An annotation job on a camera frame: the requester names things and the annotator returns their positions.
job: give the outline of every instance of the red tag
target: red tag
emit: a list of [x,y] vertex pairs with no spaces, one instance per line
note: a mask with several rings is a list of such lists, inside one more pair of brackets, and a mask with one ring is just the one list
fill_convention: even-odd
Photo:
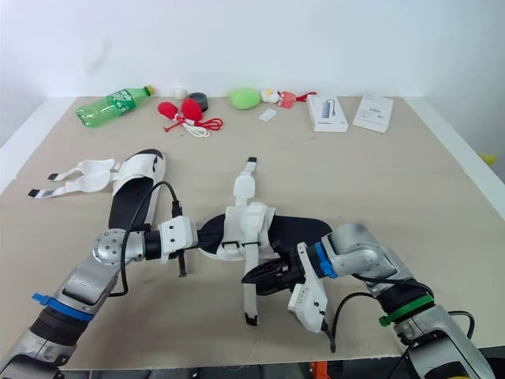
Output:
[[281,98],[277,102],[277,105],[280,107],[290,109],[294,102],[297,101],[297,96],[294,93],[283,91],[279,92],[279,95]]

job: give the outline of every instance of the white product box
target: white product box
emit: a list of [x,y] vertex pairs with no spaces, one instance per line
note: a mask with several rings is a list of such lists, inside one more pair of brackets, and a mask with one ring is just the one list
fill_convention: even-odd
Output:
[[375,95],[364,95],[361,99],[353,125],[384,133],[389,127],[393,100]]
[[336,96],[308,95],[307,108],[315,132],[346,132],[349,128]]

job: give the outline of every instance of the blue ring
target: blue ring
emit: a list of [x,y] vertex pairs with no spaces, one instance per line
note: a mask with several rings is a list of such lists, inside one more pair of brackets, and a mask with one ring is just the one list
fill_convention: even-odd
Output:
[[39,302],[41,306],[49,306],[53,310],[62,312],[67,316],[76,318],[77,320],[91,321],[95,316],[94,314],[80,312],[79,310],[75,310],[74,308],[66,306],[65,304],[59,302],[58,300],[52,298],[51,296],[35,293],[33,294],[32,298],[35,299],[37,302]]
[[323,246],[321,245],[321,242],[315,244],[315,247],[317,256],[319,257],[320,260],[320,266],[324,274],[330,276],[332,279],[336,278],[337,274],[335,274],[335,271],[333,271],[333,265],[331,264],[331,262],[329,262],[328,259],[326,259],[326,256],[324,255]]

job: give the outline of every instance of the green sponge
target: green sponge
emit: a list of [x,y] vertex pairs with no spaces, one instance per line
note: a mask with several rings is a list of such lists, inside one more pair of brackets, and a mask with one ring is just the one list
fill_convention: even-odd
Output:
[[237,109],[249,109],[260,103],[260,93],[249,87],[235,89],[228,93],[228,98]]

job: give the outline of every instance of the black tape roll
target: black tape roll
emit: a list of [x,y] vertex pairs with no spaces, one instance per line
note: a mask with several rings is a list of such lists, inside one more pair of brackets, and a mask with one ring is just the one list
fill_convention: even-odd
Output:
[[195,100],[198,105],[200,105],[202,112],[205,112],[208,109],[207,95],[204,93],[193,92],[188,95],[188,98]]

